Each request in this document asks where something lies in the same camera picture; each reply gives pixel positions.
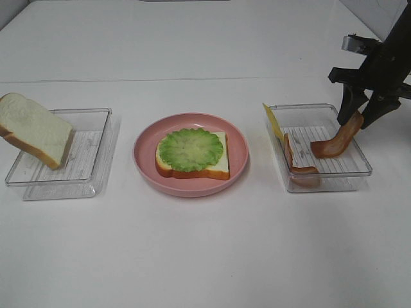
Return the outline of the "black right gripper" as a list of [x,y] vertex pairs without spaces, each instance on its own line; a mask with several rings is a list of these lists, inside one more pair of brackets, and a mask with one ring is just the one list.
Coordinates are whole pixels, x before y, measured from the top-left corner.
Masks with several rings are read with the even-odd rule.
[[398,97],[410,97],[410,1],[381,45],[365,55],[359,69],[334,67],[328,75],[331,83],[343,83],[343,95],[337,121],[345,125],[369,98],[365,89],[373,90],[362,112],[364,130],[385,114],[397,110]]

